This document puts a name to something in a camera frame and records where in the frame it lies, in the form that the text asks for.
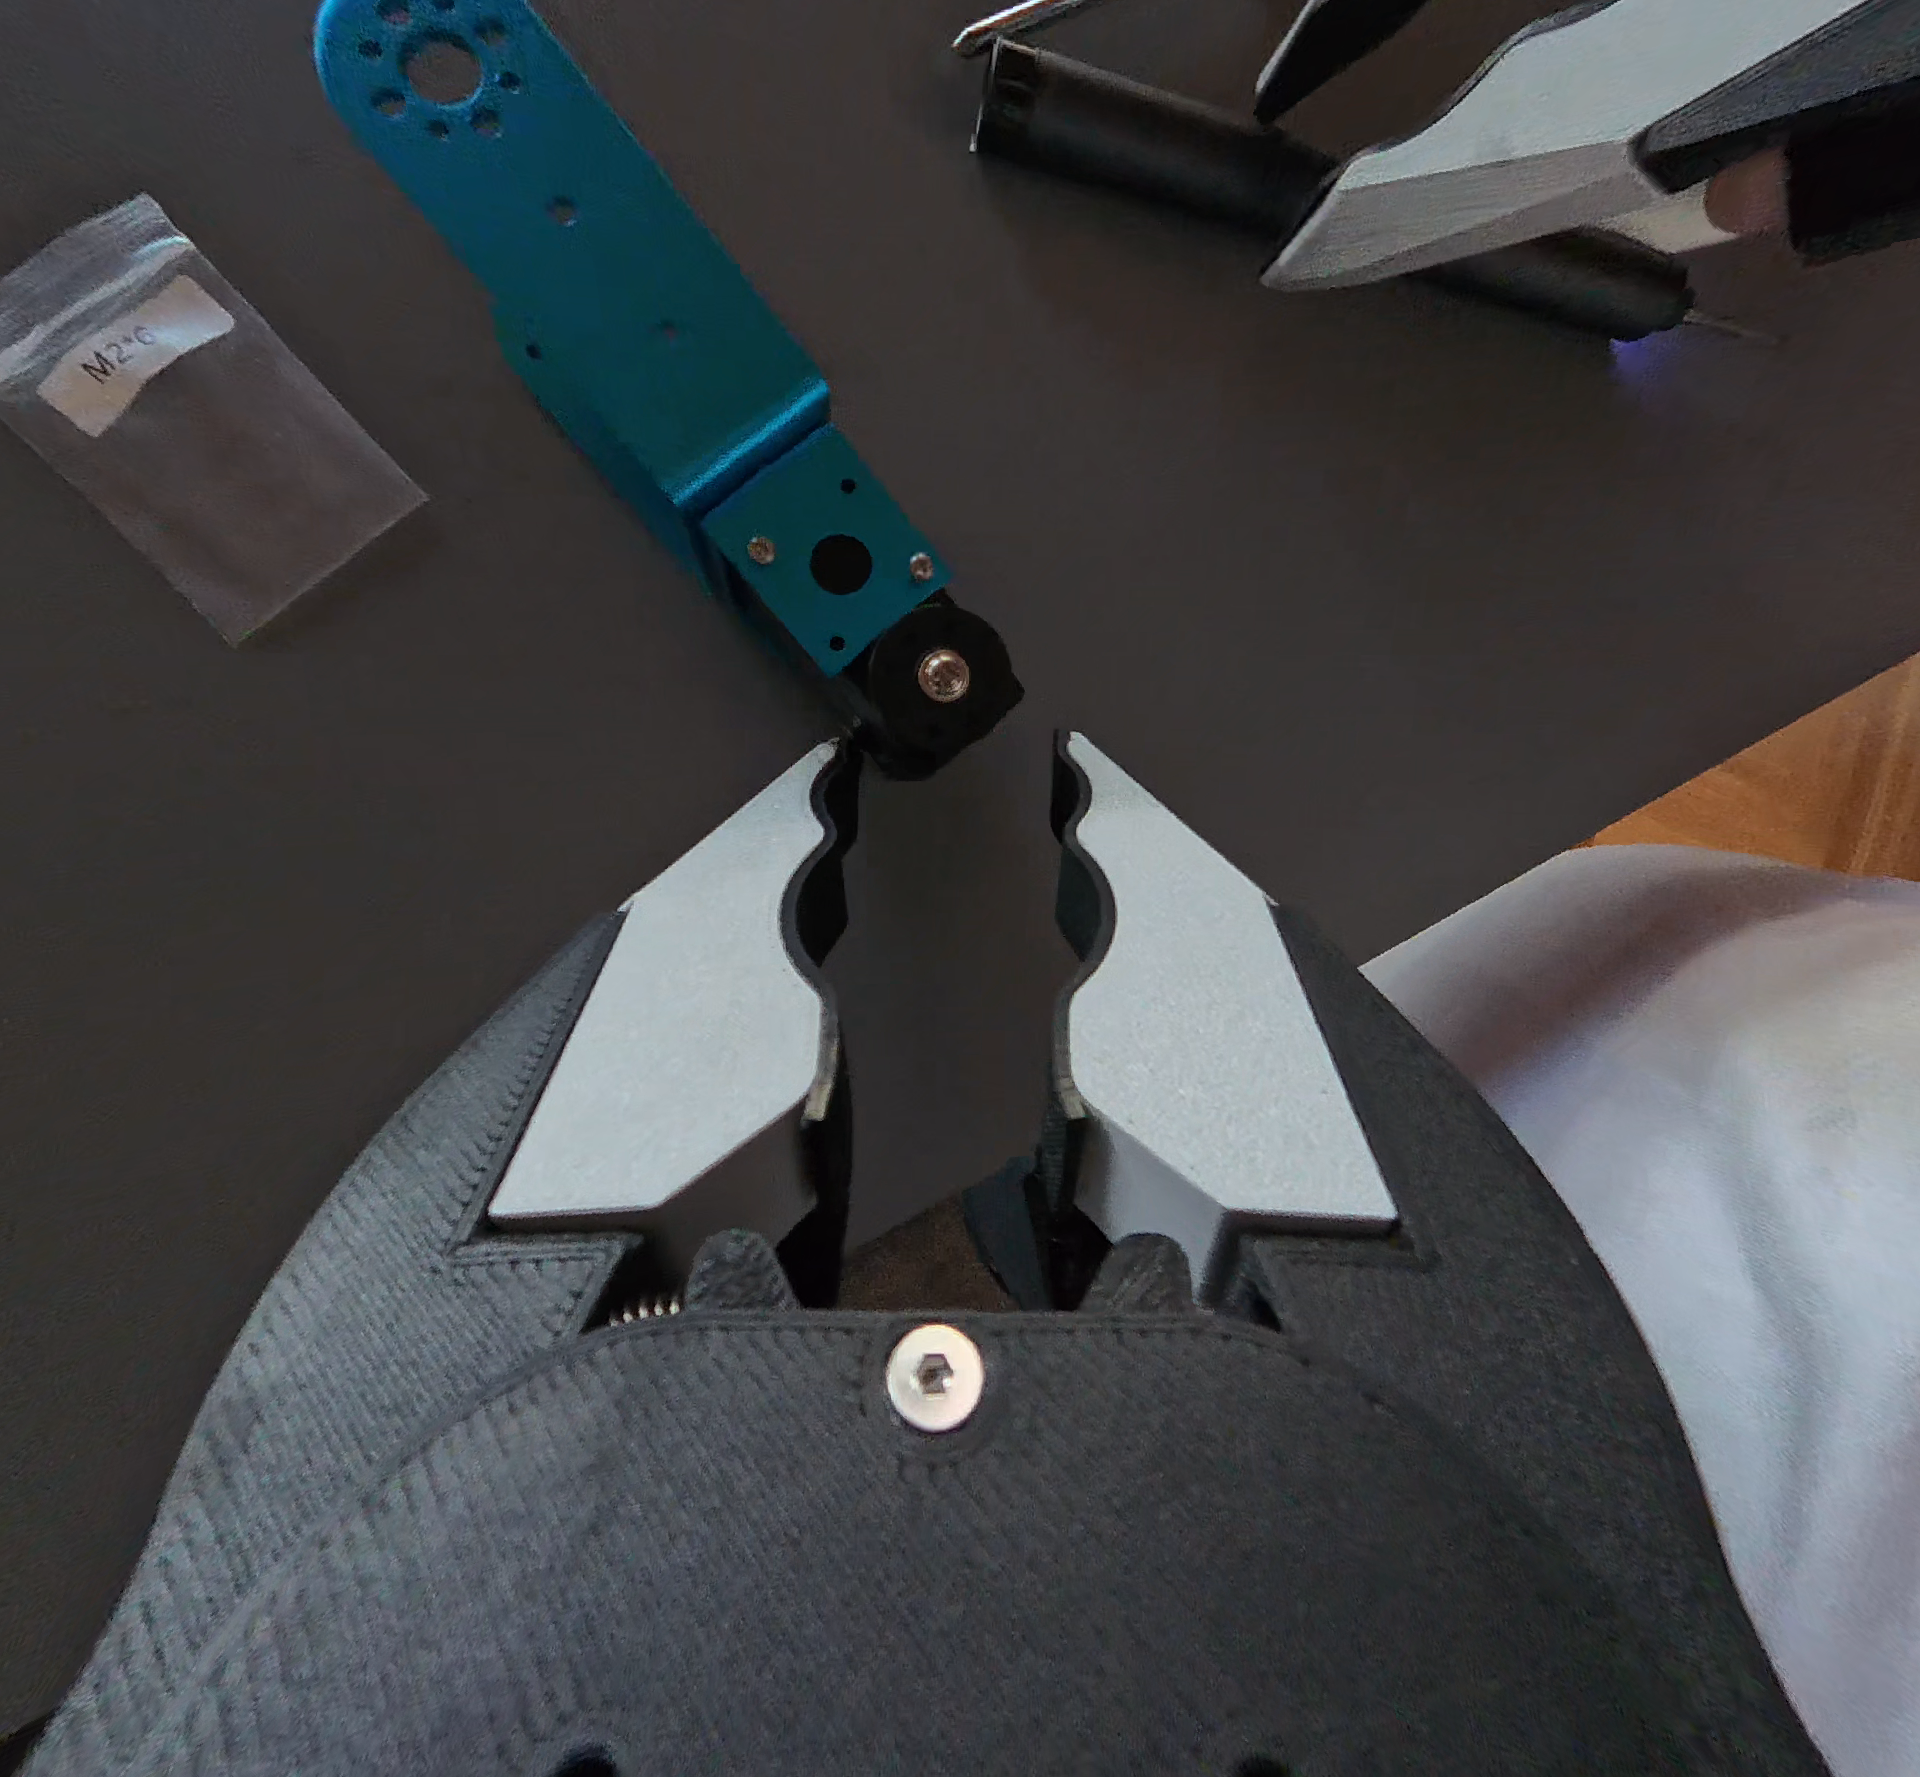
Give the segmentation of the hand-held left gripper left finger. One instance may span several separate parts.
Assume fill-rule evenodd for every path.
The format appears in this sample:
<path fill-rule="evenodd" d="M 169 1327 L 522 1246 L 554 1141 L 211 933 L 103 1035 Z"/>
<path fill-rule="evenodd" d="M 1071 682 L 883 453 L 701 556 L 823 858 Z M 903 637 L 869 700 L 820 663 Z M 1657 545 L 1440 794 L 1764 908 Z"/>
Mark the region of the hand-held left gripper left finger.
<path fill-rule="evenodd" d="M 807 750 L 617 912 L 489 1202 L 508 1230 L 799 1230 L 850 1175 L 836 1001 L 859 762 Z"/>

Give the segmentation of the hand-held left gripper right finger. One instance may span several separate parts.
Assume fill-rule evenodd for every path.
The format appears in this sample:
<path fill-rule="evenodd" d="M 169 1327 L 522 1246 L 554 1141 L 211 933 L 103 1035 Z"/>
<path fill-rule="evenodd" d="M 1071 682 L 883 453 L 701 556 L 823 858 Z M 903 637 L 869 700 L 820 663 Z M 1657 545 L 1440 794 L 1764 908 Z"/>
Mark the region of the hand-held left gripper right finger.
<path fill-rule="evenodd" d="M 1189 1267 L 1232 1267 L 1247 1237 L 1393 1239 L 1275 902 L 1088 734 L 1059 733 L 1054 762 L 1071 1204 L 1107 1243 L 1164 1237 Z"/>

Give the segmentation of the black electric screwdriver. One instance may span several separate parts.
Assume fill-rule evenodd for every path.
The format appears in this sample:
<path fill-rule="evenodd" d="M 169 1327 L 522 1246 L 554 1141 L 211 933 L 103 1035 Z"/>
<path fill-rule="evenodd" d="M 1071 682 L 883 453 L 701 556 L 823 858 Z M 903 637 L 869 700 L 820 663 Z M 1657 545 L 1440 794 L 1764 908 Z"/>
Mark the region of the black electric screwdriver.
<path fill-rule="evenodd" d="M 1272 246 L 1308 217 L 1334 167 L 1286 130 L 1008 36 L 987 55 L 973 148 L 1260 233 Z M 1679 253 L 1614 229 L 1560 230 L 1410 277 L 1609 342 L 1684 326 L 1772 342 L 1699 309 Z"/>

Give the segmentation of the blue metal bracket with servo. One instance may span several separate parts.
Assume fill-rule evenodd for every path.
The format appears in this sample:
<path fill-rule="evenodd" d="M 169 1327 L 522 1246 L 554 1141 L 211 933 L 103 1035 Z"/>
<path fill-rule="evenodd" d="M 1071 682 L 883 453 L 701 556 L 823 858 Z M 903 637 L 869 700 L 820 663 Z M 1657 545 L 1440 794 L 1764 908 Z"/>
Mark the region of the blue metal bracket with servo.
<path fill-rule="evenodd" d="M 323 0 L 323 91 L 484 289 L 510 365 L 897 780 L 1020 704 L 828 381 L 525 0 Z"/>

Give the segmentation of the dark grey desk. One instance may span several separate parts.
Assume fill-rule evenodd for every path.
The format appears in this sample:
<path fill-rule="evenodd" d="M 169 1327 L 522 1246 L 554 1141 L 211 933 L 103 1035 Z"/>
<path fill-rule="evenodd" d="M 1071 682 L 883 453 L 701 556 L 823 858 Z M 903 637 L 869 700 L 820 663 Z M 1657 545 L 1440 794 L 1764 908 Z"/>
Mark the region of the dark grey desk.
<path fill-rule="evenodd" d="M 1010 0 L 530 0 L 825 365 L 1026 698 L 869 782 L 852 1237 L 1044 1106 L 1052 731 L 1354 957 L 1915 651 L 1915 252 L 1612 352 L 971 156 Z M 360 1145 L 828 733 L 496 347 L 319 0 L 3 0 L 3 266 L 151 191 L 429 495 L 244 648 L 3 432 L 3 1734 Z"/>

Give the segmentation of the clear labelled zip bag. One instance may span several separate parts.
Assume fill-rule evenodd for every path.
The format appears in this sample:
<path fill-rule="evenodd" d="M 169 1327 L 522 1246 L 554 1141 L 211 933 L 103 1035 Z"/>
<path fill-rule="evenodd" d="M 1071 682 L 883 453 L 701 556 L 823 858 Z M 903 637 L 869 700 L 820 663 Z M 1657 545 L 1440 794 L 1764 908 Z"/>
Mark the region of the clear labelled zip bag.
<path fill-rule="evenodd" d="M 1 275 L 1 405 L 229 646 L 426 506 L 147 194 Z"/>

